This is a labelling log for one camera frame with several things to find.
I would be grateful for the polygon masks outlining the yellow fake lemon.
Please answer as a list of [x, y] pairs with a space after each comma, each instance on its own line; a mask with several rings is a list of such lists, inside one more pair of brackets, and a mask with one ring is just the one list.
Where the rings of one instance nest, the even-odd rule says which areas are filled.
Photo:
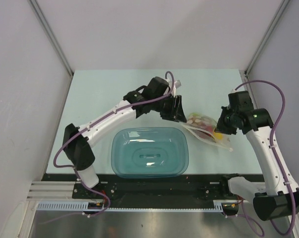
[[221, 134], [221, 133], [215, 132], [213, 135], [216, 139], [219, 139], [219, 140], [223, 139], [223, 134]]

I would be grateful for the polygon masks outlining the clear polka dot zip bag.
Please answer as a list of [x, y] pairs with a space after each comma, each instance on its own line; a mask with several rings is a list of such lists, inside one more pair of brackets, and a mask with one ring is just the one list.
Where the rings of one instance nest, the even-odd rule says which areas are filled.
[[[217, 126], [217, 121], [213, 118], [198, 113], [191, 113], [187, 117], [187, 122], [181, 123], [181, 125], [201, 142], [227, 149], [230, 152], [233, 151], [230, 138], [227, 135], [223, 134], [223, 139], [221, 140], [214, 137], [213, 134], [216, 132], [215, 129]], [[212, 134], [214, 140], [205, 140], [200, 138], [200, 131]]]

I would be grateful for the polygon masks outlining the red fake food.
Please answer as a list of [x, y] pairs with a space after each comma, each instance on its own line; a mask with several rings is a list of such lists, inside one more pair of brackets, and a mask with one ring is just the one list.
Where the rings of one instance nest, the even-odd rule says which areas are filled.
[[204, 131], [200, 131], [200, 138], [205, 139], [205, 140], [214, 140], [214, 137], [212, 134], [206, 133]]

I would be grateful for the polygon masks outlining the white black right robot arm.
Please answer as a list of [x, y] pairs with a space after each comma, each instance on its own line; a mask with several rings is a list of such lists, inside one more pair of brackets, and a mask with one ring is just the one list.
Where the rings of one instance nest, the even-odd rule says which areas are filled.
[[234, 195], [253, 204], [257, 216], [263, 220], [290, 216], [299, 212], [299, 185], [293, 179], [283, 159], [273, 122], [266, 109], [255, 109], [248, 91], [233, 91], [229, 105], [222, 113], [215, 131], [236, 134], [240, 129], [251, 144], [264, 177], [265, 188], [248, 181], [240, 174], [223, 176], [220, 195], [231, 199]]

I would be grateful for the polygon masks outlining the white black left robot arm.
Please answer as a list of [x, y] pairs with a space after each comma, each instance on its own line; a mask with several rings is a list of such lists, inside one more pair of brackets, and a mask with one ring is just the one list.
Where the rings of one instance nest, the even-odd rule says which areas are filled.
[[137, 119], [151, 111], [163, 120], [186, 122], [182, 97], [176, 94], [181, 86], [173, 78], [154, 77], [148, 85], [128, 92], [116, 106], [99, 118], [81, 125], [69, 124], [64, 131], [62, 150], [83, 182], [83, 192], [89, 198], [100, 194], [99, 178], [93, 167], [92, 148], [121, 124]]

